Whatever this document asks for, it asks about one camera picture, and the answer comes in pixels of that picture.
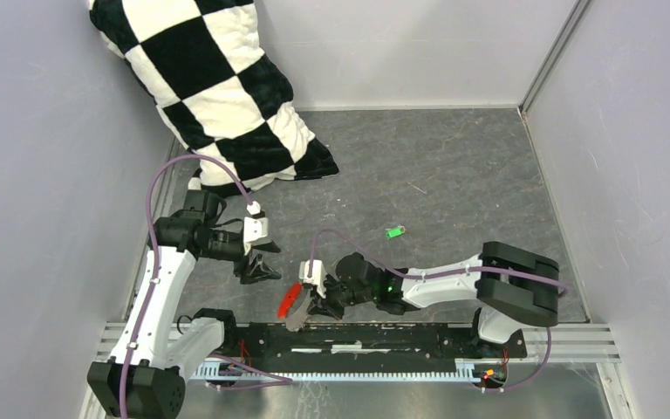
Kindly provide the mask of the metal key holder red handle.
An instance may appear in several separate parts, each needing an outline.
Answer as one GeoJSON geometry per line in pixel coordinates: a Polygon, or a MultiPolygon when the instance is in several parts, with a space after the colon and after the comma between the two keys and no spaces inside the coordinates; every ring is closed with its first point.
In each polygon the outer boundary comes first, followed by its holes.
{"type": "Polygon", "coordinates": [[[309,318],[310,304],[310,291],[302,283],[297,282],[285,293],[277,317],[284,322],[287,331],[298,332],[309,318]]]}

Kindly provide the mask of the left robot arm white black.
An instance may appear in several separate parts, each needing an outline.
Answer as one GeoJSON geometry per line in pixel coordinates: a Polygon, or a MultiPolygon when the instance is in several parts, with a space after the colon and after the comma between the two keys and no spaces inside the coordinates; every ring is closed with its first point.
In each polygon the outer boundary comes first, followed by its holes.
{"type": "Polygon", "coordinates": [[[202,258],[232,263],[242,284],[279,279],[263,261],[278,253],[269,219],[249,202],[239,231],[218,222],[226,202],[207,190],[187,193],[181,209],[152,222],[147,266],[125,328],[106,361],[89,367],[87,382],[105,412],[116,418],[176,418],[193,372],[215,352],[232,354],[241,341],[230,310],[202,308],[170,342],[182,291],[202,258]]]}

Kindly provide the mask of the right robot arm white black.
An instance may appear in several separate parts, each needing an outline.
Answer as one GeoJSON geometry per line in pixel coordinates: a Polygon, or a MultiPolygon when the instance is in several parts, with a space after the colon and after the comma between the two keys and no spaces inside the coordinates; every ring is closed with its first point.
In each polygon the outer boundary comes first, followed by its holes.
{"type": "Polygon", "coordinates": [[[322,261],[306,260],[299,278],[310,291],[307,312],[334,319],[365,303],[403,315],[441,303],[479,301],[468,342],[480,356],[494,354],[525,326],[556,326],[566,291],[555,260],[497,241],[461,262],[425,269],[377,266],[354,252],[329,275],[322,261]]]}

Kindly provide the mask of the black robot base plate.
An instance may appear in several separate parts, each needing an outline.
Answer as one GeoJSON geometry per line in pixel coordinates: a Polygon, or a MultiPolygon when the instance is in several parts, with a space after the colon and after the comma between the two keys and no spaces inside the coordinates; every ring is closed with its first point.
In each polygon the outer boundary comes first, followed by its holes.
{"type": "Polygon", "coordinates": [[[522,359],[521,331],[503,344],[448,323],[321,323],[298,332],[282,323],[240,325],[220,350],[270,373],[438,373],[456,361],[522,359]]]}

